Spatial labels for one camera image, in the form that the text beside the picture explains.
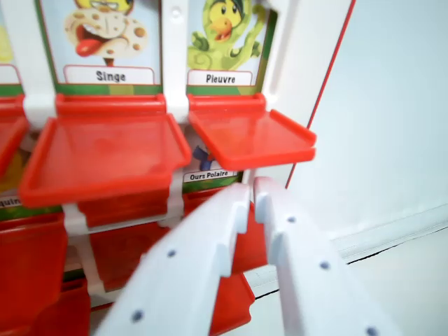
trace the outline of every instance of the white wall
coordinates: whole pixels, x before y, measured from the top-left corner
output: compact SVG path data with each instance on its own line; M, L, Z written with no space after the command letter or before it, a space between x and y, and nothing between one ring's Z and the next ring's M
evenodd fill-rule
M446 226L447 15L443 0L356 2L311 126L316 158L289 185L332 238L378 229L339 249Z

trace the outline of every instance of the cartoon illustration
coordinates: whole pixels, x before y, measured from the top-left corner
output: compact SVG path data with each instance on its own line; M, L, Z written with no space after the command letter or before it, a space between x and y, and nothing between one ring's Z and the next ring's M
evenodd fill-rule
M138 55L148 44L145 27L128 15L134 0L75 0L78 7L64 23L70 42L81 57L96 55L108 67L116 58Z
M0 178L0 197L17 194L17 188L25 170L25 165L31 156L38 137L38 132L27 134L17 152L14 153L6 173Z
M196 146L195 150L193 151L193 157L196 160L199 160L199 170L201 172L210 170L211 163L215 160L213 154L211 154L209 151L203 150L199 146Z
M243 36L256 14L257 22L246 35L244 45L233 48ZM251 57L259 57L261 44L256 41L266 23L266 10L261 5L252 7L251 0L206 0L202 24L206 37L195 31L193 46L188 47L188 66L199 70L236 70Z
M0 63L9 63L13 60L13 50L9 43L6 28L0 25Z

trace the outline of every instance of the card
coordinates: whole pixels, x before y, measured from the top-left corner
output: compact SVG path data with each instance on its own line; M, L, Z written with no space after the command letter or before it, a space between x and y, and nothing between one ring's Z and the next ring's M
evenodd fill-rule
M0 221L62 211L60 206L26 208L22 206L18 196L20 179L22 178L25 166L31 157L38 137L38 132L30 132L24 137L19 149L10 161L6 173L0 177Z
M257 0L191 0L188 93L261 92L276 13Z
M13 49L0 9L0 97L23 93L20 77L14 63Z
M243 172L223 169L193 127L186 127L185 137L192 148L192 160L183 168L183 193L224 187L241 181Z
M36 0L57 92L162 92L159 0Z

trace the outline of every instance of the monkey tongue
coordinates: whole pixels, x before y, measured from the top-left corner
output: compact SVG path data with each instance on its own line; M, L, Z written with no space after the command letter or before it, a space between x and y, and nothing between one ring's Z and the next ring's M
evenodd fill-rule
M78 45L76 46L76 52L81 57L87 57L91 54L95 54L102 45L103 42L99 40L95 40L94 38L87 38L85 40L79 41Z

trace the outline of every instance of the cartoon monkey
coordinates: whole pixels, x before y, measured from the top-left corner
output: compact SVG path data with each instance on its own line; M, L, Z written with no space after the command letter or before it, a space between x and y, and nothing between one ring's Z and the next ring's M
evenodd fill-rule
M135 57L148 44L145 27L128 15L134 0L75 0L78 7L64 23L65 32L81 57L96 55L108 67L115 58Z
M188 66L200 70L238 69L251 57L261 54L261 44L256 41L266 23L266 10L252 0L206 0L202 12L202 24L206 36L195 31L192 46L188 47ZM243 36L251 21L252 13L257 22L244 39L244 45L233 48Z

